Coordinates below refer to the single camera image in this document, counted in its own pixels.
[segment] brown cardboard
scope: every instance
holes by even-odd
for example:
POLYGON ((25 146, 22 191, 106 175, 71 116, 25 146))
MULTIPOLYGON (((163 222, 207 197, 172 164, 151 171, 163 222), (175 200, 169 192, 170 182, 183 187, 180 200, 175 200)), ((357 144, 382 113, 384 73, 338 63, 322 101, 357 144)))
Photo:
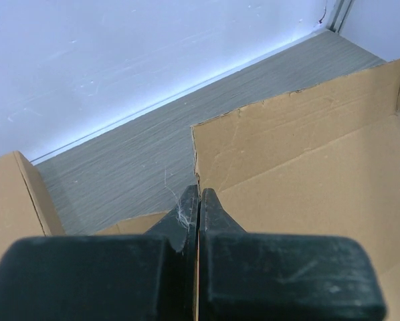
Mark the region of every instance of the brown cardboard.
POLYGON ((39 173, 12 152, 0 158, 0 259, 17 239, 37 235, 64 230, 39 173))
POLYGON ((160 221, 168 212, 151 213, 119 221, 117 224, 103 229, 96 235, 142 234, 160 221))
POLYGON ((342 235, 400 321, 400 60, 193 127, 195 172, 247 231, 342 235))

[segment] scuff mark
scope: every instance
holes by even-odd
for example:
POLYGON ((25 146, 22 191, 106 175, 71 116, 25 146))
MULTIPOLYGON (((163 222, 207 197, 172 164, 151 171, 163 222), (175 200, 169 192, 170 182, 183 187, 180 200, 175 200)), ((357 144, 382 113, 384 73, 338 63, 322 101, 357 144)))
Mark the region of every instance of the scuff mark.
POLYGON ((39 117, 43 116, 42 114, 40 114, 39 112, 36 112, 35 110, 32 110, 31 108, 24 108, 23 110, 20 110, 19 112, 14 112, 14 113, 10 114, 7 117, 7 120, 9 122, 14 122, 14 117, 19 115, 19 114, 21 114, 21 113, 30 113, 30 114, 33 114, 33 115, 36 115, 36 116, 39 116, 39 117))
POLYGON ((289 278, 282 278, 282 283, 289 283, 289 282, 295 282, 300 280, 300 278, 306 274, 308 271, 310 271, 312 268, 314 268, 316 265, 318 265, 318 262, 316 260, 310 261, 308 264, 300 268, 297 272, 292 274, 289 278))
POLYGON ((327 9, 328 9, 328 0, 326 0, 326 3, 325 3, 325 12, 323 13, 322 18, 320 18, 319 21, 318 21, 320 25, 323 23, 323 19, 325 19, 326 10, 327 10, 327 9))

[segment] black plastic object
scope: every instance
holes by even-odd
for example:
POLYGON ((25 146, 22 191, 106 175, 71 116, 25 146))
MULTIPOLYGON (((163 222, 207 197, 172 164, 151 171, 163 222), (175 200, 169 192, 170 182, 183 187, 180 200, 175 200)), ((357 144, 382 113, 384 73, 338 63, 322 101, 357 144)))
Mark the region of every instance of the black plastic object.
POLYGON ((353 240, 243 233, 211 189, 200 217, 200 321, 385 317, 374 270, 353 240))
POLYGON ((186 320, 192 320, 195 315, 194 291, 196 286, 194 283, 197 271, 199 207, 197 185, 188 186, 175 208, 145 232, 147 235, 165 235, 175 251, 176 258, 172 268, 178 271, 179 277, 175 278, 172 285, 175 290, 173 304, 176 309, 183 311, 186 320))
POLYGON ((214 190, 205 189, 200 204, 190 186, 144 235, 37 237, 12 245, 0 263, 0 321, 192 320, 197 249, 200 321, 385 316, 359 244, 246 233, 214 190))
POLYGON ((18 241, 0 263, 0 321, 192 320, 198 210, 190 186, 144 235, 18 241))

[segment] gray floor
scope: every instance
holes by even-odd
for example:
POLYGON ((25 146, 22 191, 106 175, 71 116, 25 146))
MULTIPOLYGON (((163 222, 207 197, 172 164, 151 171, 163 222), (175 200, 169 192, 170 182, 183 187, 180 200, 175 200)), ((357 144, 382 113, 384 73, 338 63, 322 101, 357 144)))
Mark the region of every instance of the gray floor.
POLYGON ((283 92, 383 63, 322 33, 41 164, 68 234, 170 209, 195 183, 190 125, 283 92))

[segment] white wall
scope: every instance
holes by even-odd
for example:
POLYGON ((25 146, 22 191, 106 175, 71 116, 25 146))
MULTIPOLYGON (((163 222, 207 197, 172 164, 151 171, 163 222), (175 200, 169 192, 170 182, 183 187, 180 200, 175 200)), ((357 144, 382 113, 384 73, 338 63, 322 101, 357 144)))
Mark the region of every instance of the white wall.
POLYGON ((355 0, 340 33, 380 58, 400 58, 400 0, 355 0))
POLYGON ((334 2, 0 0, 0 155, 74 146, 320 29, 334 2))

